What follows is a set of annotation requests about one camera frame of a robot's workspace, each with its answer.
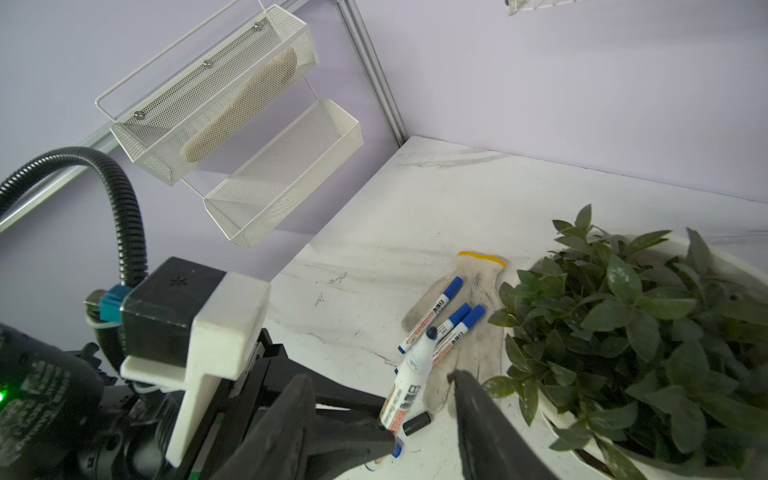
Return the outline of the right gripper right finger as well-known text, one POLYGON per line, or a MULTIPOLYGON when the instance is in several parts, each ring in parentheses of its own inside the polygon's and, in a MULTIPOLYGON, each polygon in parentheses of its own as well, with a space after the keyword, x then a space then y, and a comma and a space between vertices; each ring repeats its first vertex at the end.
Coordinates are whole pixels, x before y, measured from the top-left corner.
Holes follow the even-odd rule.
POLYGON ((528 446, 469 372, 448 375, 455 387, 458 447, 466 479, 535 480, 556 475, 528 446))

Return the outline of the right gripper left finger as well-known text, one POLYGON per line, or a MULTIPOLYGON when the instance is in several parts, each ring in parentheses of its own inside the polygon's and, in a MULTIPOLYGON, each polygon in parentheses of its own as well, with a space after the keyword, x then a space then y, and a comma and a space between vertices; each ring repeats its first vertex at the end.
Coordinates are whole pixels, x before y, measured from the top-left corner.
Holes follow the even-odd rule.
POLYGON ((214 474, 216 479, 303 479, 306 444, 315 418, 309 376, 295 376, 243 443, 214 474))

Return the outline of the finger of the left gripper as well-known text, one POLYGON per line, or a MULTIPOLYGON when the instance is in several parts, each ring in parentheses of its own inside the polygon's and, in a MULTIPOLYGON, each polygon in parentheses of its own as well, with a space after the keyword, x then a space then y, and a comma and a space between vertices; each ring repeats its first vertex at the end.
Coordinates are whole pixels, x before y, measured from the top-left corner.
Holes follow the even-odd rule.
POLYGON ((305 443, 306 474, 344 474, 395 452, 396 437, 378 420, 316 416, 305 443))
POLYGON ((379 414, 383 407, 384 397, 346 387, 288 357, 269 357, 265 358, 265 361, 267 367, 263 389, 269 401, 276 400, 295 376, 306 375, 312 380, 316 402, 321 405, 347 408, 367 414, 379 414))

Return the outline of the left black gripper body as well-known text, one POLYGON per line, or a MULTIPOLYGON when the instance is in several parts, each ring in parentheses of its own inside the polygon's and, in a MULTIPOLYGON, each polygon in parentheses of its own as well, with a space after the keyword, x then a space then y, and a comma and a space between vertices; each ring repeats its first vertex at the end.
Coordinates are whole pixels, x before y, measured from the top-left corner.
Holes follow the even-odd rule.
POLYGON ((1 328, 1 476, 4 479, 215 479, 240 445, 219 431, 204 468, 203 432, 182 465, 165 459, 180 398, 143 401, 100 371, 94 343, 64 352, 1 328))

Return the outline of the white knit work glove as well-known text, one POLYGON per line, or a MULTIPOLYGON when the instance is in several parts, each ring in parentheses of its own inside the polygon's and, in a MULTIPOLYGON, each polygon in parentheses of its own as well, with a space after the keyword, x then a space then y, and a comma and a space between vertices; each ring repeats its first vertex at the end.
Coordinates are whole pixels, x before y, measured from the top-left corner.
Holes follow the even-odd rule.
POLYGON ((406 332, 398 345, 402 354, 429 328, 438 331, 423 395, 429 413, 447 410, 456 415, 454 387, 448 380, 453 371, 466 371, 480 383, 501 374, 504 331, 492 325, 490 317, 503 307, 499 286, 507 266, 502 257, 460 252, 453 271, 433 284, 401 321, 406 332))

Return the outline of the beige glove in rack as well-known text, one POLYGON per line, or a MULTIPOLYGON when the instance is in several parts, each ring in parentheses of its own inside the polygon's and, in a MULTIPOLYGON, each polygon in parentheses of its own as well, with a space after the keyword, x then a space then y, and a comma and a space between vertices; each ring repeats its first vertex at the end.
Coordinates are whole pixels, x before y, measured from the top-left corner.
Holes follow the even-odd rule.
POLYGON ((297 54, 288 47, 260 67, 234 91, 226 107, 182 146, 181 157, 197 163, 227 142, 292 85, 297 65, 297 54))

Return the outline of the white marker pen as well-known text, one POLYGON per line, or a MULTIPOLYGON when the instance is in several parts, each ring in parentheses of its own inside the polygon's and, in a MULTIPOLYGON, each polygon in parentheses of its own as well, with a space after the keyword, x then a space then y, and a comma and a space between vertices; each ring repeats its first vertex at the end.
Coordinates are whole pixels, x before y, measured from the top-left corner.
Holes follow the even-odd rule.
MULTIPOLYGON (((441 294, 430 310, 416 321, 415 325, 410 329, 407 337, 398 345, 398 351, 401 354, 406 354, 412 345, 419 339, 422 332, 429 327, 434 319, 436 319, 443 308, 450 302, 450 298, 446 294, 441 294)), ((432 355, 432 366, 435 366, 441 357, 441 349, 445 346, 443 340, 450 334, 450 332, 471 312, 471 307, 468 303, 463 304, 458 310, 448 317, 443 323, 436 327, 436 341, 437 346, 432 355)))
POLYGON ((432 356, 438 330, 429 327, 408 351, 397 368, 392 389, 384 402, 379 420, 385 430, 397 436, 432 371, 432 356))
POLYGON ((435 367, 453 347, 466 336, 472 328, 485 316, 483 305, 471 307, 463 304, 438 327, 438 343, 432 355, 431 366, 435 367))
POLYGON ((400 354, 406 354, 414 346, 463 285, 464 279, 460 276, 446 277, 437 281, 422 295, 401 321, 402 330, 406 335, 397 347, 400 354))

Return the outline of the black pen cap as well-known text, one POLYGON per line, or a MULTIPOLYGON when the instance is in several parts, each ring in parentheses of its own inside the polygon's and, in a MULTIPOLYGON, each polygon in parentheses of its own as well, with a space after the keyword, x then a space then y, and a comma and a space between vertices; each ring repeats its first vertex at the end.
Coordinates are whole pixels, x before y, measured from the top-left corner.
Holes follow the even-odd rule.
POLYGON ((424 411, 410 420, 406 421, 402 426, 402 432, 405 436, 411 436, 420 430, 426 428, 432 423, 432 415, 428 411, 424 411))

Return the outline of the green potted plant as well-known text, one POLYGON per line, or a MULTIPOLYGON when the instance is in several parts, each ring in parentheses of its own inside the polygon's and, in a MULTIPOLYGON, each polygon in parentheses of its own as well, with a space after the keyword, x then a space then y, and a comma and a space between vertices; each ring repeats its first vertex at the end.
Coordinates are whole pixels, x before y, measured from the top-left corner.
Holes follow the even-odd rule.
POLYGON ((484 382, 516 395, 526 422, 551 405, 553 449, 595 445, 610 475, 643 459, 681 476, 767 475, 767 285, 717 263, 702 236, 628 237, 590 207, 554 222, 557 248, 503 284, 491 323, 506 370, 484 382))

